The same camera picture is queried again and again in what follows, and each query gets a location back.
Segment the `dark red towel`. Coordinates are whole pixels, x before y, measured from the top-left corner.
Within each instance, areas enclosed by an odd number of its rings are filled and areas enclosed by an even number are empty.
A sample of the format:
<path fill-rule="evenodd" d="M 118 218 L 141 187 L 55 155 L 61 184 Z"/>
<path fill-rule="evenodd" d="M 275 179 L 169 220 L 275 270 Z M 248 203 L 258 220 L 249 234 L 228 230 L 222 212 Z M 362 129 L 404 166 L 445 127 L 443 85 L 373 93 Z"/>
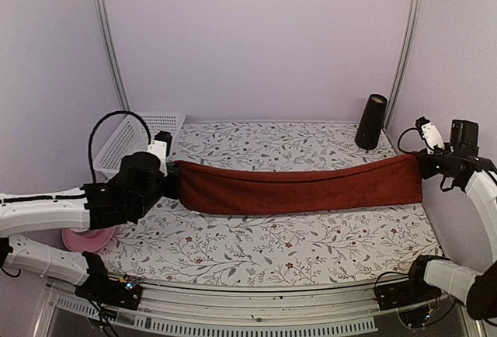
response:
<path fill-rule="evenodd" d="M 422 202 L 412 156 L 312 172 L 238 171 L 179 162 L 179 201 L 205 214 L 267 216 Z"/>

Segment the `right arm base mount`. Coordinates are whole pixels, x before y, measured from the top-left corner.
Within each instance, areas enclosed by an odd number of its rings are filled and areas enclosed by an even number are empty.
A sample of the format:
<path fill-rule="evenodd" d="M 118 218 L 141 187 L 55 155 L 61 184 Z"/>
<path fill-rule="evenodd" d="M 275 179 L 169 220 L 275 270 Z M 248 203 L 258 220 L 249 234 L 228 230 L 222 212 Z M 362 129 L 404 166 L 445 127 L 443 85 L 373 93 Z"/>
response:
<path fill-rule="evenodd" d="M 382 273 L 374 283 L 374 296 L 381 311 L 420 304 L 441 295 L 439 288 L 394 271 Z"/>

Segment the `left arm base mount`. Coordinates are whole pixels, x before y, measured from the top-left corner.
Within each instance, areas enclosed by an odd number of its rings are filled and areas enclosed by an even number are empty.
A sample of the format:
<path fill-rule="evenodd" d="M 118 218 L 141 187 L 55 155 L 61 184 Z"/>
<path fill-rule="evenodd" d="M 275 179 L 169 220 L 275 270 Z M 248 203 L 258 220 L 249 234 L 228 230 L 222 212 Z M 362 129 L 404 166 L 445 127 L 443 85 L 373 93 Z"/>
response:
<path fill-rule="evenodd" d="M 127 281 L 91 275 L 82 285 L 75 287 L 75 295 L 100 305 L 136 311 L 141 302 L 143 287 Z"/>

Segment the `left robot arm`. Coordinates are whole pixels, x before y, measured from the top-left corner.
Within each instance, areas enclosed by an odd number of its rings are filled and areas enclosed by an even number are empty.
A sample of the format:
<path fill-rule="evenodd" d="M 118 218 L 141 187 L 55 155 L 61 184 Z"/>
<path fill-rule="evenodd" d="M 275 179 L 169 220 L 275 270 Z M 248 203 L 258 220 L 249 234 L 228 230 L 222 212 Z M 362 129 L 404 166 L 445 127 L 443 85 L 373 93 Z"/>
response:
<path fill-rule="evenodd" d="M 92 182 L 58 193 L 1 195 L 1 269 L 30 271 L 81 287 L 98 301 L 115 295 L 98 255 L 66 252 L 25 237 L 56 228 L 99 230 L 136 224 L 163 197 L 179 196 L 179 167 L 138 152 L 124 157 L 107 182 Z"/>

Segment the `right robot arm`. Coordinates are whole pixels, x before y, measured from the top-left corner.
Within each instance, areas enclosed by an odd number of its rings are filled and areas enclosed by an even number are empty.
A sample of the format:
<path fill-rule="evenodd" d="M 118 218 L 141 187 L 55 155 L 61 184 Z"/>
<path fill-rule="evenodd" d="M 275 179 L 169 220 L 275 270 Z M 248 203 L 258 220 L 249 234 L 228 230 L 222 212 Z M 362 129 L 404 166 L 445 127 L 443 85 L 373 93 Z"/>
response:
<path fill-rule="evenodd" d="M 441 175 L 443 181 L 451 179 L 451 185 L 440 185 L 440 190 L 446 193 L 458 188 L 471 201 L 483 223 L 492 263 L 478 273 L 441 256 L 420 255 L 411 265 L 401 295 L 417 303 L 436 288 L 464 305 L 472 319 L 496 325 L 496 166 L 478 155 L 475 122 L 453 120 L 448 142 L 424 116 L 415 121 L 415 129 L 426 146 L 415 153 L 422 178 Z"/>

